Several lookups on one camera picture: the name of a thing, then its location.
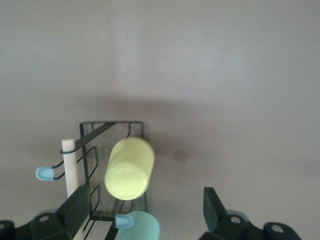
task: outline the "light blue plastic cap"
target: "light blue plastic cap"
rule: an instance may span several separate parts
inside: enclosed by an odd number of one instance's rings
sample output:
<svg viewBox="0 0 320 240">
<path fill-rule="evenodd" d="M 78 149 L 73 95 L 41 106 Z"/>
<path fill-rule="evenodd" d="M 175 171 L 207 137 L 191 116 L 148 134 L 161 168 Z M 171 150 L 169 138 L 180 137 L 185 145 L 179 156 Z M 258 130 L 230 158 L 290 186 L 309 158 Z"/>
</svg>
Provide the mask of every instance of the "light blue plastic cap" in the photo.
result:
<svg viewBox="0 0 320 240">
<path fill-rule="evenodd" d="M 51 168 L 52 166 L 41 166 L 35 171 L 35 176 L 41 181 L 53 181 L 54 180 L 54 171 Z"/>
<path fill-rule="evenodd" d="M 135 224 L 135 220 L 132 216 L 126 214 L 115 215 L 115 227 L 117 229 L 129 229 Z"/>
</svg>

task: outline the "light green cup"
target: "light green cup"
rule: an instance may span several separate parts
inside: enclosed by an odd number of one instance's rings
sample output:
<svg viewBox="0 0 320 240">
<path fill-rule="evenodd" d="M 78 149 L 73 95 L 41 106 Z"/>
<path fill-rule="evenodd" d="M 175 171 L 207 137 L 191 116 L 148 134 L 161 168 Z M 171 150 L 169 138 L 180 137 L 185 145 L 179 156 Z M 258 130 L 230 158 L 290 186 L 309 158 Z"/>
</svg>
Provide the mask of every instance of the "light green cup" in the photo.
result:
<svg viewBox="0 0 320 240">
<path fill-rule="evenodd" d="M 145 140 L 139 137 L 120 140 L 111 151 L 104 176 L 107 191 L 124 201 L 139 198 L 148 188 L 154 162 L 154 150 Z"/>
<path fill-rule="evenodd" d="M 160 225 L 154 216 L 144 211 L 132 211 L 127 216 L 132 223 L 128 227 L 119 227 L 118 240 L 159 240 Z"/>
</svg>

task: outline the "black metal rack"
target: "black metal rack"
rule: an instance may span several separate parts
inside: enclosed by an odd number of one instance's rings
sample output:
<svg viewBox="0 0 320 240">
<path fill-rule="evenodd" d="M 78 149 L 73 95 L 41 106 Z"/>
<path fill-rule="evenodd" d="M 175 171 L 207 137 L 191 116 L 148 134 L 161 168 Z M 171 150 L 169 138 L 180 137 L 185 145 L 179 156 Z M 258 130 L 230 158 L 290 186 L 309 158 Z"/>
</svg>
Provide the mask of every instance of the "black metal rack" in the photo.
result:
<svg viewBox="0 0 320 240">
<path fill-rule="evenodd" d="M 112 208 L 109 210 L 103 210 L 99 206 L 101 204 L 101 196 L 102 196 L 102 188 L 100 183 L 93 184 L 91 179 L 95 174 L 97 168 L 101 160 L 99 159 L 98 147 L 96 145 L 90 146 L 89 144 L 92 143 L 96 138 L 101 136 L 106 130 L 112 128 L 115 125 L 127 125 L 127 133 L 125 137 L 128 138 L 133 131 L 135 125 L 135 134 L 145 139 L 145 127 L 142 121 L 85 121 L 79 125 L 80 128 L 80 138 L 75 141 L 75 149 L 73 151 L 63 152 L 60 151 L 61 154 L 70 154 L 75 153 L 79 150 L 82 152 L 82 156 L 77 160 L 77 163 L 83 161 L 83 169 L 84 169 L 84 179 L 85 179 L 85 186 L 88 186 L 90 191 L 90 210 L 89 210 L 89 217 L 87 219 L 86 224 L 84 225 L 83 231 L 86 231 L 90 222 L 91 225 L 85 233 L 84 239 L 86 239 L 92 230 L 96 221 L 107 221 L 107 222 L 114 222 L 115 214 L 127 214 L 134 209 L 135 202 L 139 202 L 138 205 L 141 206 L 141 202 L 143 202 L 143 207 L 137 208 L 140 211 L 148 212 L 148 202 L 147 202 L 147 193 L 145 193 L 141 198 L 130 200 L 130 201 L 123 201 L 108 195 L 108 200 L 113 202 Z M 92 165 L 92 157 L 89 155 L 93 154 L 94 159 L 94 166 L 90 171 L 90 165 Z M 61 161 L 59 164 L 52 166 L 53 170 L 57 170 L 64 164 L 64 161 Z M 59 180 L 65 175 L 62 172 L 59 176 L 54 176 L 53 180 Z M 115 233 L 117 229 L 111 226 L 110 232 L 108 233 L 108 238 L 106 240 L 113 240 L 115 238 Z"/>
</svg>

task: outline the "teal cup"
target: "teal cup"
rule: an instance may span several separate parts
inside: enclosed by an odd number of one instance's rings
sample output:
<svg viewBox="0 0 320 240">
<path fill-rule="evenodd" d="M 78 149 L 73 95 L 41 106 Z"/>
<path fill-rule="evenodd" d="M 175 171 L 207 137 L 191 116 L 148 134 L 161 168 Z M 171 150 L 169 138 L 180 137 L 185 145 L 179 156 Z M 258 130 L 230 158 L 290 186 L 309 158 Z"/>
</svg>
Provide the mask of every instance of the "teal cup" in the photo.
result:
<svg viewBox="0 0 320 240">
<path fill-rule="evenodd" d="M 115 226 L 119 228 L 118 240 L 159 240 L 159 222 L 144 211 L 116 214 Z"/>
</svg>

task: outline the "hole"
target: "hole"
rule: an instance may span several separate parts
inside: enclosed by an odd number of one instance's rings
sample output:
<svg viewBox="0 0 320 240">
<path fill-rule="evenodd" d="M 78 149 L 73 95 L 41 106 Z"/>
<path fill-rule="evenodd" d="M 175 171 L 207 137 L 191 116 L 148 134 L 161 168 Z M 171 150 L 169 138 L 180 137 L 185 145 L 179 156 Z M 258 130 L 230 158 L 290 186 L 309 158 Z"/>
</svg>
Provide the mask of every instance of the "hole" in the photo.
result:
<svg viewBox="0 0 320 240">
<path fill-rule="evenodd" d="M 276 233 L 280 233 L 280 234 L 283 234 L 283 233 L 284 233 L 284 229 L 283 229 L 281 226 L 276 225 L 276 224 L 273 224 L 273 225 L 271 226 L 271 229 L 272 229 L 273 231 L 275 231 Z"/>
<path fill-rule="evenodd" d="M 231 222 L 233 222 L 234 224 L 239 224 L 239 223 L 241 223 L 240 218 L 238 218 L 237 216 L 232 216 L 232 217 L 230 218 L 230 220 L 231 220 Z"/>
<path fill-rule="evenodd" d="M 43 222 L 48 221 L 48 220 L 49 220 L 49 216 L 48 215 L 45 215 L 45 216 L 42 216 L 42 217 L 39 218 L 39 222 L 40 223 L 43 223 Z"/>
</svg>

